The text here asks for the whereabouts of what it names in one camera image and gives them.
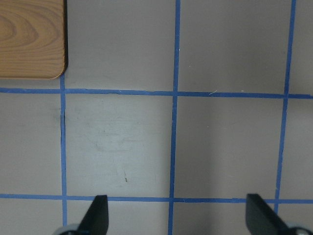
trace wood grain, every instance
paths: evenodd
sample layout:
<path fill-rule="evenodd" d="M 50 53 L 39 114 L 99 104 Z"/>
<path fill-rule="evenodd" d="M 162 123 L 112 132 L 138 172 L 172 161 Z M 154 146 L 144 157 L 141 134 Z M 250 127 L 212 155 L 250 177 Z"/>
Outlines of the wood grain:
<path fill-rule="evenodd" d="M 64 0 L 0 0 L 0 78 L 53 79 L 66 67 Z"/>

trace gray floor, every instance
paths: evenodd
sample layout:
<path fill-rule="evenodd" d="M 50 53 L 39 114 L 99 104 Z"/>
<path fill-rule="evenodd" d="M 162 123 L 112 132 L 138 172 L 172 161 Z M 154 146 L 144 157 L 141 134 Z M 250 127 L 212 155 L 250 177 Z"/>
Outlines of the gray floor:
<path fill-rule="evenodd" d="M 96 194 L 110 197 L 108 235 L 248 235 L 232 198 L 249 192 L 313 224 L 313 1 L 297 1 L 293 37 L 292 0 L 176 7 L 68 0 L 67 90 L 0 80 L 1 234 L 52 234 Z"/>

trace metal screw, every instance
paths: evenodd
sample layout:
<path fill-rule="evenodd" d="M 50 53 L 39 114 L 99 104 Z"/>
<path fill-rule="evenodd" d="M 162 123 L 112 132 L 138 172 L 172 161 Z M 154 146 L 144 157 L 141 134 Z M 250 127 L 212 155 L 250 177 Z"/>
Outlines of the metal screw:
<path fill-rule="evenodd" d="M 295 233 L 296 233 L 297 235 L 309 235 L 309 233 L 308 233 L 307 231 L 303 230 L 303 229 L 297 229 L 297 230 L 295 231 Z"/>

